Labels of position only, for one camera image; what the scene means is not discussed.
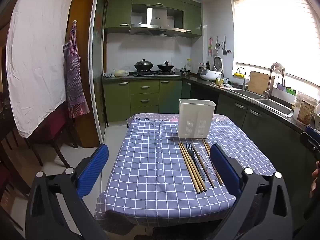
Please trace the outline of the person's right hand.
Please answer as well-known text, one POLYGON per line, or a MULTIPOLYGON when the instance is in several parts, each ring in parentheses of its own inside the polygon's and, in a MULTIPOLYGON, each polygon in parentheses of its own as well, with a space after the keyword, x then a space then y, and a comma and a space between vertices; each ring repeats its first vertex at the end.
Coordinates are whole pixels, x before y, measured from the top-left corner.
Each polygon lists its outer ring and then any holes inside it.
POLYGON ((319 168, 320 168, 319 161, 316 161, 316 169, 312 173, 313 182, 311 184, 311 190, 309 193, 310 198, 313 197, 313 195, 315 194, 315 191, 319 184, 319 168))

